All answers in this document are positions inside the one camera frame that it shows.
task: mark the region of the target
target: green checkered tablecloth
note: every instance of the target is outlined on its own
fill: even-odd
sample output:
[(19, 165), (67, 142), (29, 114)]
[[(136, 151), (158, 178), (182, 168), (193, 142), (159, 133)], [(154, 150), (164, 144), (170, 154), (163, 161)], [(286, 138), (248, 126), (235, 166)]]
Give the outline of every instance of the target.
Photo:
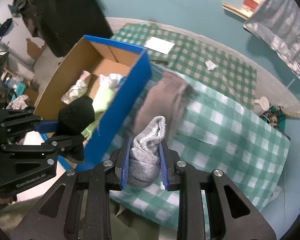
[[(234, 55), (183, 34), (145, 24), (128, 24), (112, 39), (144, 46), (149, 37), (175, 44), (169, 54), (148, 49), (150, 59), (165, 60), (170, 70), (185, 74), (253, 109), (257, 71)], [(205, 65), (208, 60), (219, 67), (209, 71)]]
[[(114, 137), (104, 160), (121, 147), (148, 90), (161, 79), (162, 70), (163, 67), (152, 66), (151, 80)], [(231, 98), (189, 77), (184, 78), (194, 88), (194, 93), (181, 126), (168, 143), (169, 148), (197, 169), (223, 170), (261, 211), (279, 180), (290, 147), (289, 140)], [(122, 192), (113, 191), (110, 196), (137, 214), (176, 229), (179, 192), (165, 191), (160, 185), (161, 178), (144, 189), (127, 185)], [(204, 192), (202, 199), (209, 237)]]

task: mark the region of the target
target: brown stain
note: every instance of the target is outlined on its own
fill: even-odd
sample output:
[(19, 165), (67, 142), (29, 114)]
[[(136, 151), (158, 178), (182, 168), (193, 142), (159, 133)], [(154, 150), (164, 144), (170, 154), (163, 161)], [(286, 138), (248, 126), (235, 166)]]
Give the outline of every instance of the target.
[(30, 38), (26, 38), (26, 42), (27, 42), (27, 53), (34, 60), (37, 60), (39, 58), (39, 56), (47, 46), (46, 44), (44, 44), (42, 47), (39, 47)]

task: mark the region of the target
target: white tissue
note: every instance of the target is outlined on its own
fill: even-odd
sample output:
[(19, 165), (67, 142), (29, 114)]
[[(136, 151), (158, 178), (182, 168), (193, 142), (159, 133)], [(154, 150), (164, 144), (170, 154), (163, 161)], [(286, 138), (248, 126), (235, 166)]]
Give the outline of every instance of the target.
[(208, 70), (214, 70), (216, 67), (218, 67), (216, 64), (214, 64), (211, 60), (208, 60), (205, 62), (207, 65)]

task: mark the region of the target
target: rolled gray sock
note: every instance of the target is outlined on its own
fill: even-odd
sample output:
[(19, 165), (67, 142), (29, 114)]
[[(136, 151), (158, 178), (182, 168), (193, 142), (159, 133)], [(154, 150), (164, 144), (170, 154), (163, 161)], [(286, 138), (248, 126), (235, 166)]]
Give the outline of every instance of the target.
[(129, 154), (128, 185), (138, 188), (148, 187), (159, 176), (159, 144), (165, 136), (165, 126), (164, 116), (156, 116), (134, 138)]

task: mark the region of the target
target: cardboard box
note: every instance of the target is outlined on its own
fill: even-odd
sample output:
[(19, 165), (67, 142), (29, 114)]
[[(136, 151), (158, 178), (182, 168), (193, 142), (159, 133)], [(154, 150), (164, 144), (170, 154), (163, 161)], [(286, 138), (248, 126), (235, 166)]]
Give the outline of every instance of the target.
[(57, 119), (59, 110), (66, 106), (61, 97), (76, 83), (82, 70), (93, 74), (88, 90), (91, 98), (95, 97), (99, 88), (98, 75), (119, 73), (127, 78), (87, 143), (84, 164), (77, 166), (79, 171), (91, 169), (101, 161), (151, 77), (148, 54), (143, 47), (86, 35), (62, 61), (39, 99), (34, 113), (46, 120)]

